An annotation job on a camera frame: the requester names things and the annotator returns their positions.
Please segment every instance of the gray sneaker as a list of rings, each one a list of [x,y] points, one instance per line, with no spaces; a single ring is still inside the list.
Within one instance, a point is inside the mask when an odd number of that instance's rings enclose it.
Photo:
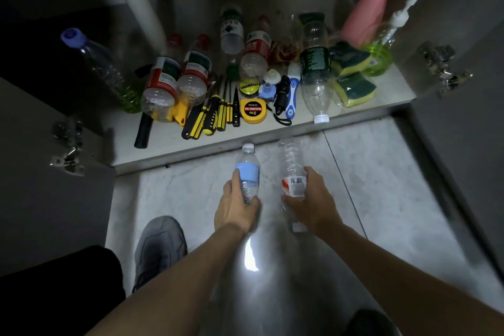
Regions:
[[[151,220],[136,247],[133,292],[187,255],[184,232],[175,218],[169,216]]]

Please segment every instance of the sponge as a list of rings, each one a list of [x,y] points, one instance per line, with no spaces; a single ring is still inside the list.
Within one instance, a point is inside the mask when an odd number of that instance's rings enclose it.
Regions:
[[[367,68],[371,53],[360,51],[346,41],[339,41],[329,48],[331,68],[336,76],[347,76]]]
[[[365,79],[360,73],[333,81],[334,89],[345,108],[365,103],[375,94],[376,85]]]

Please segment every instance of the pink spray bottle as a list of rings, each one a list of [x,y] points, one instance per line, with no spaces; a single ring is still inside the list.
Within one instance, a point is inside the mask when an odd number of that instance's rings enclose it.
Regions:
[[[354,48],[370,43],[383,19],[387,0],[359,0],[341,29],[341,38]]]

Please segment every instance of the water bottle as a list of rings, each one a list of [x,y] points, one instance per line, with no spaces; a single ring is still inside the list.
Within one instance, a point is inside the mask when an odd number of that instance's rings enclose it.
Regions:
[[[241,11],[236,4],[225,4],[221,10],[221,49],[227,55],[237,55],[243,51]]]
[[[300,54],[301,94],[316,124],[329,122],[327,110],[333,98],[324,14],[299,15],[303,23],[303,52]]]
[[[283,193],[303,199],[306,190],[306,171],[303,168],[303,155],[298,140],[292,137],[281,139],[278,142],[278,150]],[[292,209],[285,204],[283,208],[292,223],[292,230],[306,231],[306,226],[297,221]]]
[[[241,192],[243,200],[249,203],[259,192],[259,160],[254,154],[254,144],[246,143],[236,160],[235,169],[240,170]]]
[[[177,95],[186,107],[198,105],[205,101],[208,88],[208,76],[212,71],[212,60],[208,51],[210,38],[200,34],[186,53],[177,81]]]
[[[242,80],[255,78],[261,82],[268,71],[268,57],[271,50],[270,21],[261,15],[252,32],[247,36],[245,51],[240,62]]]
[[[168,114],[175,105],[175,84],[179,78],[183,56],[182,36],[173,33],[168,40],[167,53],[156,59],[142,94],[142,110],[156,121],[168,122]]]
[[[125,112],[138,113],[142,110],[140,98],[145,82],[116,59],[108,48],[88,40],[79,28],[65,29],[60,38],[70,48],[80,50],[88,67],[110,88]]]

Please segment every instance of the hand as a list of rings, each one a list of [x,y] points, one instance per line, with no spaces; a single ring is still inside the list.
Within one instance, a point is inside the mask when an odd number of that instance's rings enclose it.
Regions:
[[[288,195],[282,195],[282,200],[292,208],[299,221],[303,222],[308,230],[317,235],[317,230],[321,225],[343,225],[333,196],[327,190],[324,177],[306,166],[306,191],[305,198],[299,200]]]
[[[257,212],[261,206],[259,198],[254,197],[248,205],[243,201],[240,187],[240,171],[235,169],[233,179],[224,184],[224,193],[215,212],[215,230],[226,224],[238,226],[243,231],[243,236],[250,231],[254,224]]]

